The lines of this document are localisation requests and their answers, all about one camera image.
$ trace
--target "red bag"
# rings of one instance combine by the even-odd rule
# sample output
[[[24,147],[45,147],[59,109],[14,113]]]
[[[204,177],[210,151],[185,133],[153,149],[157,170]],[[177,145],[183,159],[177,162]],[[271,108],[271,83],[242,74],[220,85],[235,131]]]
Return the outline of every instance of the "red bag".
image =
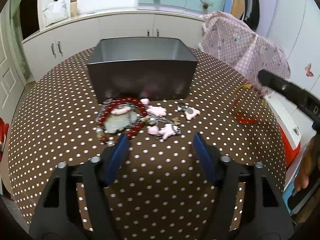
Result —
[[[0,162],[2,160],[2,154],[4,150],[5,140],[8,135],[9,124],[4,123],[2,118],[0,118]]]

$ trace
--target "human hand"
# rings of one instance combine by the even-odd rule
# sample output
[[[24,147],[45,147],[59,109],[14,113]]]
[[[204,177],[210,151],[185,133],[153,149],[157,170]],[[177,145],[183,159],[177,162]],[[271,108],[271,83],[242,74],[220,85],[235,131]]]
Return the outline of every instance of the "human hand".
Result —
[[[299,173],[294,181],[294,188],[298,192],[301,189],[305,189],[309,184],[309,176],[313,171],[315,165],[318,166],[320,170],[320,160],[318,158],[319,154],[319,135],[314,136],[307,148],[307,152],[303,157],[301,166],[299,168]]]

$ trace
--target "cartoon print fabric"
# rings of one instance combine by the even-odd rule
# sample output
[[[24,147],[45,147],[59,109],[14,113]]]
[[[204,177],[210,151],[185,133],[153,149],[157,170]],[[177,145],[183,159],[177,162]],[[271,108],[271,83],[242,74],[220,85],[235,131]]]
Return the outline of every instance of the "cartoon print fabric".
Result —
[[[286,56],[271,39],[256,34],[228,13],[213,12],[203,18],[201,51],[224,61],[266,94],[271,90],[263,88],[258,80],[261,69],[285,79],[290,78]]]

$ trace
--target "round table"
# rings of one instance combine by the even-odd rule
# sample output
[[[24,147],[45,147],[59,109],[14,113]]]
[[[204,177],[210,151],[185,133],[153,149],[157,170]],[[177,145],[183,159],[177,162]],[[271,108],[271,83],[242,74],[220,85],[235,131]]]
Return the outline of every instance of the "round table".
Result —
[[[31,222],[41,191],[59,162],[86,162],[102,153],[95,118],[100,106],[87,72],[87,49],[49,71],[32,89],[12,126],[9,170],[17,205]],[[268,106],[252,90],[241,92],[240,105],[256,124],[234,117],[234,91],[246,79],[216,58],[190,49],[199,60],[187,98],[201,114],[187,121],[177,101],[151,102],[167,109],[167,118],[179,117],[182,134],[156,140],[147,127],[130,141],[129,154],[115,182],[105,189],[118,229],[124,239],[197,239],[206,224],[217,188],[207,182],[192,147],[200,132],[207,144],[235,161],[252,165],[262,161],[284,188],[284,148],[278,123]],[[85,228],[91,228],[83,185],[77,185]],[[245,184],[239,184],[234,219],[239,225]]]

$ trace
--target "red beaded bracelet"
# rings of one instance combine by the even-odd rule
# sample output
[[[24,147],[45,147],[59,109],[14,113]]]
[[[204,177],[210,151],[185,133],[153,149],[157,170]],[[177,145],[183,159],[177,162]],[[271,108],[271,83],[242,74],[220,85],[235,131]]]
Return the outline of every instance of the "red beaded bracelet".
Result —
[[[106,120],[106,118],[111,114],[111,111],[115,108],[117,108],[119,105],[124,104],[124,103],[132,103],[138,107],[138,109],[141,111],[142,117],[145,117],[147,115],[146,107],[137,99],[135,98],[118,98],[116,101],[113,101],[107,108],[105,109],[103,115],[98,119],[98,128],[101,127],[103,128],[103,124]],[[139,130],[143,127],[144,123],[139,121],[136,123],[135,127],[132,128],[132,130],[127,134],[128,139],[132,139],[132,136],[135,136],[138,134]],[[98,135],[99,140],[102,142],[106,143],[108,139],[104,134],[99,134]]]
[[[235,94],[239,93],[242,88],[256,90],[256,88],[253,85],[246,84],[246,85],[242,85],[242,86],[238,87],[236,89],[236,91],[235,91]],[[259,92],[259,98],[262,99],[262,100],[265,100],[263,98],[263,94],[261,92]],[[234,100],[234,107],[236,108],[235,114],[236,114],[237,121],[239,123],[244,123],[244,124],[255,124],[257,122],[257,118],[252,118],[252,119],[251,118],[248,118],[248,119],[244,118],[244,113],[240,112],[240,108],[238,107],[239,106],[239,101],[240,101],[240,99],[239,99],[239,96],[237,95],[235,100]]]

